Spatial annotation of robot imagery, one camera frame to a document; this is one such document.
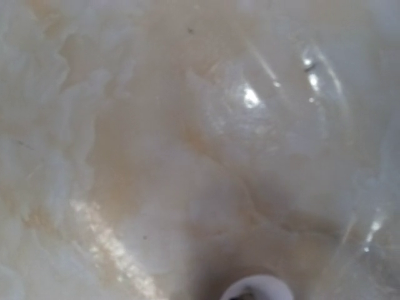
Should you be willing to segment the white earbud with black tip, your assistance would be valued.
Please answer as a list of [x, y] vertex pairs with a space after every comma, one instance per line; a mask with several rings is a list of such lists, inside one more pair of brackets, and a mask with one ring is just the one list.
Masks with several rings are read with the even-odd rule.
[[294, 294], [283, 280], [258, 274], [233, 282], [220, 297], [220, 300], [229, 299], [293, 300]]

